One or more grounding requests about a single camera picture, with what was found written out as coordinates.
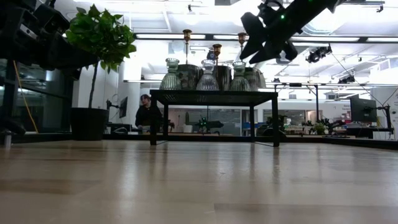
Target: green leaves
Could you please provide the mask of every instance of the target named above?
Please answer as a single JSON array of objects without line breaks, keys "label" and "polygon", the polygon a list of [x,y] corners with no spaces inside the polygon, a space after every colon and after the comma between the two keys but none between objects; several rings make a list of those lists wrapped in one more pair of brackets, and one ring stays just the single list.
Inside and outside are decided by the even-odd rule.
[{"label": "green leaves", "polygon": [[98,16],[100,16],[100,12],[99,12],[99,10],[97,9],[97,7],[95,7],[95,4],[93,4],[91,7],[90,7],[90,10],[88,11],[88,15],[90,16],[90,17],[98,17]]},{"label": "green leaves", "polygon": [[97,55],[101,68],[108,73],[117,71],[123,59],[137,50],[132,45],[134,38],[129,26],[119,22],[123,15],[112,15],[107,10],[99,12],[95,5],[88,12],[82,8],[77,10],[76,18],[66,31],[69,43]]},{"label": "green leaves", "polygon": [[86,9],[83,9],[83,8],[80,8],[80,7],[76,7],[76,9],[77,9],[77,11],[80,12],[80,13],[84,13],[84,14],[87,13],[87,12],[86,12]]},{"label": "green leaves", "polygon": [[103,70],[105,70],[105,68],[106,68],[106,63],[105,63],[104,61],[101,61],[101,68],[102,68]]},{"label": "green leaves", "polygon": [[116,14],[116,15],[114,15],[114,17],[115,17],[116,19],[120,19],[120,18],[123,17],[123,15]]}]

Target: glass vase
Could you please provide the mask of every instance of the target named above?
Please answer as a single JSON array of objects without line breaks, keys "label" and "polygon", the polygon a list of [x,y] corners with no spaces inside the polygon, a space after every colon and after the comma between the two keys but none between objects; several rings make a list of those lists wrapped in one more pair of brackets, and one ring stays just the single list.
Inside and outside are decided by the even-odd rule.
[{"label": "glass vase", "polygon": [[179,60],[175,58],[166,59],[167,62],[167,74],[163,77],[162,83],[160,84],[160,90],[181,90],[181,81],[177,75]]},{"label": "glass vase", "polygon": [[197,90],[219,90],[216,78],[213,76],[215,62],[213,60],[201,61],[203,75],[201,76]]},{"label": "glass vase", "polygon": [[251,91],[250,84],[244,77],[244,69],[246,63],[244,62],[234,62],[232,64],[234,67],[234,79],[231,82],[231,91]]},{"label": "glass vase", "polygon": [[244,78],[249,82],[251,91],[259,91],[259,80],[257,77],[257,69],[245,68]]}]

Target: black table frame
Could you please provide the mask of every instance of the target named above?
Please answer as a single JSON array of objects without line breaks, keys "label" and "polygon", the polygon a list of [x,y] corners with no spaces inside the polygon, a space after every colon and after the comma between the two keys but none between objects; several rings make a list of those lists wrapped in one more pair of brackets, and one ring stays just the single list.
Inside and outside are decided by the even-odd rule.
[{"label": "black table frame", "polygon": [[[254,107],[272,101],[272,127],[279,130],[278,93],[274,92],[243,92],[243,91],[198,91],[198,90],[151,90],[151,106],[159,101],[164,105],[163,140],[168,140],[169,105],[187,106],[248,106],[250,114],[250,141],[255,142]],[[151,119],[150,144],[157,145],[156,119]],[[273,146],[280,143],[279,132],[274,132]]]}]

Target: black planter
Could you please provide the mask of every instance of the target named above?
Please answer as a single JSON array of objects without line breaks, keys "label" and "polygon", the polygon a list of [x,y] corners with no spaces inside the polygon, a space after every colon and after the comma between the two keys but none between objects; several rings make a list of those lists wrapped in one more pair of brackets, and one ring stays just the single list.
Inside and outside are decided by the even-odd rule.
[{"label": "black planter", "polygon": [[178,65],[178,77],[181,80],[182,90],[196,90],[203,70],[196,65]]},{"label": "black planter", "polygon": [[72,108],[72,138],[77,141],[102,140],[109,111],[94,108]]}]

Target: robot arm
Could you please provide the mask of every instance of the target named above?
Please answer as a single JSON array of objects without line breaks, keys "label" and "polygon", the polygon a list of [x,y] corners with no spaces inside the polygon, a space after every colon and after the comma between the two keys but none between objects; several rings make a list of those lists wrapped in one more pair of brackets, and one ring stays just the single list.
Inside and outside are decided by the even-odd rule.
[{"label": "robot arm", "polygon": [[[326,8],[331,12],[346,0],[295,0],[287,8],[275,0],[267,0],[260,4],[260,13],[255,16],[245,13],[241,20],[243,27],[249,34],[249,40],[240,56],[244,59],[257,52],[250,63],[258,63],[273,58],[280,58],[281,51],[286,53],[286,59],[293,60],[297,51],[289,40],[295,33],[302,33],[301,28]],[[278,10],[270,7],[270,3],[277,3]]]}]

